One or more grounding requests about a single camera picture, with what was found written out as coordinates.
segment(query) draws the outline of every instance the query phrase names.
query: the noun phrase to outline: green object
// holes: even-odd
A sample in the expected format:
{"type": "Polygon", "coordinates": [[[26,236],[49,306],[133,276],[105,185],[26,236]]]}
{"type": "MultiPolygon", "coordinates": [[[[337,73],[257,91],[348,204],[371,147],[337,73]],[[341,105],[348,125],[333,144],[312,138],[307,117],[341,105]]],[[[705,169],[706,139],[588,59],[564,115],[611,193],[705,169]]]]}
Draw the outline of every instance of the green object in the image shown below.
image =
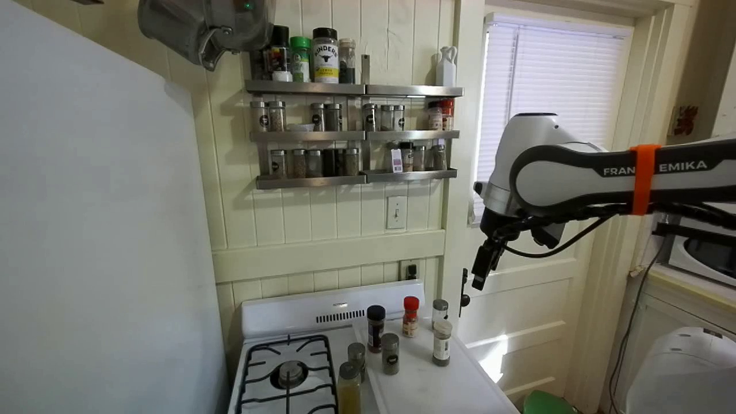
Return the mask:
{"type": "Polygon", "coordinates": [[[524,397],[524,414],[577,414],[572,404],[569,404],[564,397],[546,392],[546,390],[531,390],[524,397]]]}
{"type": "Polygon", "coordinates": [[[292,58],[292,77],[295,82],[310,82],[310,50],[312,39],[308,36],[292,36],[291,41],[291,58],[292,58]]]}

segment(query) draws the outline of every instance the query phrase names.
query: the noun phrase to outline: white cabinet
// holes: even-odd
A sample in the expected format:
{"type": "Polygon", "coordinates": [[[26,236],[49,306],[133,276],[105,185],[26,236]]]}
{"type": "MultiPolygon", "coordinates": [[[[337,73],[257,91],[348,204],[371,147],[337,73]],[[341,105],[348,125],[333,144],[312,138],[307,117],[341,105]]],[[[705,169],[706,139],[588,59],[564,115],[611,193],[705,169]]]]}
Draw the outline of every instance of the white cabinet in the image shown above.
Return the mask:
{"type": "Polygon", "coordinates": [[[668,266],[652,270],[619,374],[619,408],[649,347],[678,327],[706,327],[736,338],[736,290],[668,266]]]}

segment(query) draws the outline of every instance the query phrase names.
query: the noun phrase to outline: white wall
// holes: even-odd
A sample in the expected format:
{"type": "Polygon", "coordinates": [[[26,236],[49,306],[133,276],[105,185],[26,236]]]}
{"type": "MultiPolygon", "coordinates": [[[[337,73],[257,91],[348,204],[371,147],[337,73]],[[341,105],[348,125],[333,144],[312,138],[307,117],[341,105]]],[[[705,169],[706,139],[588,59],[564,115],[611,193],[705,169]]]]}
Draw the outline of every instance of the white wall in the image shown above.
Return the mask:
{"type": "MultiPolygon", "coordinates": [[[[208,222],[230,355],[239,343],[238,304],[247,299],[393,280],[399,260],[416,258],[429,296],[443,254],[442,181],[371,184],[322,190],[257,190],[248,139],[245,55],[208,73],[138,31],[138,0],[81,7],[24,0],[40,13],[172,77],[194,93],[208,222]],[[407,229],[386,232],[386,196],[407,197],[407,229]]],[[[425,82],[431,55],[453,43],[456,0],[276,0],[274,22],[292,35],[331,25],[373,59],[373,82],[425,82]]]]}

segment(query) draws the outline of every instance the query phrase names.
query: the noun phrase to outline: black cable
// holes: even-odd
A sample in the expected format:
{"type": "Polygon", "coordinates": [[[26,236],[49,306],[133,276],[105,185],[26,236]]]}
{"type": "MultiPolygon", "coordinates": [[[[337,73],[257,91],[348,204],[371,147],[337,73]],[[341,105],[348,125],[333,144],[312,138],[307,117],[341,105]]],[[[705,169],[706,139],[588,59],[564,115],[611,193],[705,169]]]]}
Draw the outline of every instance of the black cable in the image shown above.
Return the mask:
{"type": "Polygon", "coordinates": [[[587,236],[588,232],[594,232],[595,227],[601,227],[610,216],[601,216],[595,222],[591,222],[588,227],[585,227],[581,232],[577,232],[572,239],[569,239],[565,244],[561,244],[558,248],[555,250],[546,250],[546,253],[526,253],[526,250],[516,250],[510,245],[503,245],[508,253],[516,253],[516,254],[522,254],[522,258],[552,258],[561,250],[565,250],[569,245],[572,245],[576,240],[580,240],[581,236],[587,236]]]}
{"type": "Polygon", "coordinates": [[[661,253],[665,250],[663,245],[665,245],[665,240],[661,244],[657,253],[652,258],[652,261],[647,263],[647,269],[645,269],[645,274],[641,274],[641,280],[639,280],[638,294],[634,294],[634,306],[632,306],[632,311],[630,311],[630,314],[629,314],[629,321],[625,321],[625,329],[623,329],[623,336],[621,336],[621,343],[619,343],[619,354],[616,354],[611,374],[610,374],[610,380],[608,380],[608,392],[610,392],[610,397],[611,397],[611,408],[614,408],[614,414],[621,414],[621,412],[619,412],[619,404],[616,404],[616,389],[619,389],[619,374],[621,374],[621,365],[623,365],[623,359],[625,359],[625,347],[629,347],[629,338],[630,338],[630,331],[632,331],[632,321],[634,321],[634,314],[638,314],[639,304],[641,304],[641,292],[645,292],[645,283],[647,283],[647,278],[649,278],[649,270],[652,270],[652,266],[657,261],[661,253]]]}

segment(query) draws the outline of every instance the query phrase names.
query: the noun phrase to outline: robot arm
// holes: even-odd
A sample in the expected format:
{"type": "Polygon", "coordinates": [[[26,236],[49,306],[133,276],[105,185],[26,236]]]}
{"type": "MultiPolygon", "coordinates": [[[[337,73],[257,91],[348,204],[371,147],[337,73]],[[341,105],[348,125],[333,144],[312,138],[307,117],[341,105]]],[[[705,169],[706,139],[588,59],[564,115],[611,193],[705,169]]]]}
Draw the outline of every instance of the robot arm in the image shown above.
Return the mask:
{"type": "Polygon", "coordinates": [[[555,248],[569,221],[598,219],[594,229],[616,214],[677,211],[736,227],[734,216],[702,204],[736,200],[736,139],[603,151],[565,132],[555,113],[516,115],[481,197],[487,239],[473,261],[476,290],[524,229],[555,248]]]}

